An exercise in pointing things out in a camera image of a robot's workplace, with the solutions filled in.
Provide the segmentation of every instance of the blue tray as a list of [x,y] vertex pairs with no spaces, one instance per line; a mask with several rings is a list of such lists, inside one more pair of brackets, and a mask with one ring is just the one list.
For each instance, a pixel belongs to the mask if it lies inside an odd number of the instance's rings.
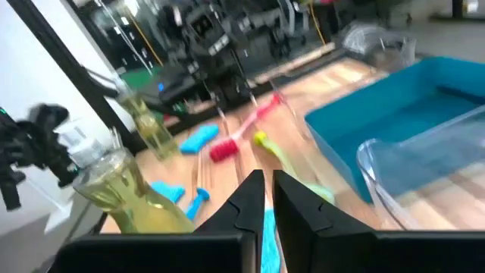
[[483,104],[484,64],[428,58],[310,112],[305,121],[320,151],[371,202],[357,166],[361,143],[402,142]]

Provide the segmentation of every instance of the wooden table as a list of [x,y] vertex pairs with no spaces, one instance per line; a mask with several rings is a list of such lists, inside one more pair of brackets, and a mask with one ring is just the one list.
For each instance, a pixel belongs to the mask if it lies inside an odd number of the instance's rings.
[[[184,185],[186,194],[179,202],[182,209],[196,197],[197,187],[208,190],[211,199],[202,206],[195,219],[196,225],[200,225],[222,206],[254,169],[264,171],[267,205],[272,204],[272,171],[281,169],[281,166],[272,155],[252,143],[254,132],[263,130],[286,152],[301,179],[330,188],[335,193],[336,205],[340,209],[373,228],[381,228],[380,219],[373,208],[357,197],[322,156],[314,140],[308,137],[309,132],[303,121],[304,115],[312,109],[332,102],[381,77],[383,74],[371,73],[371,68],[365,64],[343,59],[281,88],[280,91],[285,95],[289,108],[281,105],[270,112],[264,120],[259,121],[245,134],[243,139],[246,141],[239,141],[240,153],[223,162],[212,162],[208,157],[208,147],[205,147],[200,155],[177,155],[164,162],[159,162],[147,150],[139,153],[136,160],[147,181],[162,180],[167,184]],[[270,97],[271,94],[262,96],[258,102],[265,102]],[[205,123],[218,124],[221,129],[219,137],[225,137],[237,130],[253,108],[253,105],[248,104],[229,113],[227,122],[215,118]],[[296,113],[298,122],[290,109]],[[177,135],[177,141],[184,141],[195,130],[197,127]],[[117,232],[117,225],[108,217],[102,233]]]
[[407,229],[476,230],[485,229],[485,164],[475,162],[395,198],[412,222]]

